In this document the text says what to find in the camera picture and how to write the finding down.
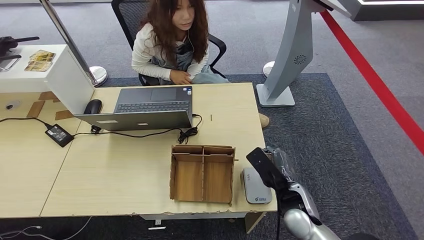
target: brown shoe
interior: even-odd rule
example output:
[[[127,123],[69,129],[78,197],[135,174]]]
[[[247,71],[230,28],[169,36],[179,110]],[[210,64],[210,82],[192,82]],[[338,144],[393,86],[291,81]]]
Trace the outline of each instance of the brown shoe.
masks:
[[[260,126],[262,128],[265,128],[270,124],[270,118],[263,115],[262,113],[259,113],[259,120],[260,120]]]

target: gray carpet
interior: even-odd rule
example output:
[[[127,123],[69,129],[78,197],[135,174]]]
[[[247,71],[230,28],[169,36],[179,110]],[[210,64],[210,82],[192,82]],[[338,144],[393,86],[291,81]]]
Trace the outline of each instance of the gray carpet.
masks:
[[[260,74],[228,75],[233,83],[264,81]],[[137,78],[112,78],[104,87],[139,86]],[[284,149],[295,162],[323,222],[342,238],[353,233],[381,240],[415,240],[380,169],[325,73],[301,74],[291,85],[294,107],[259,108],[271,123],[263,134],[267,144]],[[63,239],[86,221],[75,218],[0,219],[0,232],[42,225],[41,232]],[[151,222],[137,216],[95,217],[75,240],[271,240],[276,214],[268,213],[246,235],[244,221],[227,219],[169,220],[166,230],[148,231]],[[284,228],[280,239],[293,239]]]

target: denim overalls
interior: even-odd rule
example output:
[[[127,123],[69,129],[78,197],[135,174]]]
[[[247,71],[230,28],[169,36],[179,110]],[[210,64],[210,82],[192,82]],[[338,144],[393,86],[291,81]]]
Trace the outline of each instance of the denim overalls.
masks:
[[[193,61],[193,53],[194,53],[194,47],[189,38],[189,35],[187,34],[187,38],[185,42],[176,48],[177,69],[175,68],[174,65],[172,65],[172,63],[167,62],[163,59],[158,59],[155,56],[151,58],[151,63],[154,65],[158,65],[162,68],[187,72],[187,69],[192,64],[192,61]],[[162,78],[159,78],[159,83],[160,85],[174,84],[172,81],[167,81]],[[201,72],[198,73],[191,80],[191,83],[192,84],[226,84],[226,83],[229,83],[229,81],[223,78],[221,75],[212,72],[211,68],[209,67],[209,64],[206,64],[201,70]]]

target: speaker grille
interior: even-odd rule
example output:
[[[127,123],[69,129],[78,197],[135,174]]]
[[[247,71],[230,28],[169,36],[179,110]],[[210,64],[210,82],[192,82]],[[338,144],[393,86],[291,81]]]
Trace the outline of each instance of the speaker grille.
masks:
[[[303,54],[297,55],[293,60],[293,63],[296,65],[301,65],[304,62],[306,62],[306,56]]]

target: laptop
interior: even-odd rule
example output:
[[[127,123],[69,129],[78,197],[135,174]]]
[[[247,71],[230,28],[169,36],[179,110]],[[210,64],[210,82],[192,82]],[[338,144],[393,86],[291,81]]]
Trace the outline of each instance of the laptop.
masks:
[[[192,92],[191,86],[123,88],[114,113],[75,117],[108,131],[191,128]]]

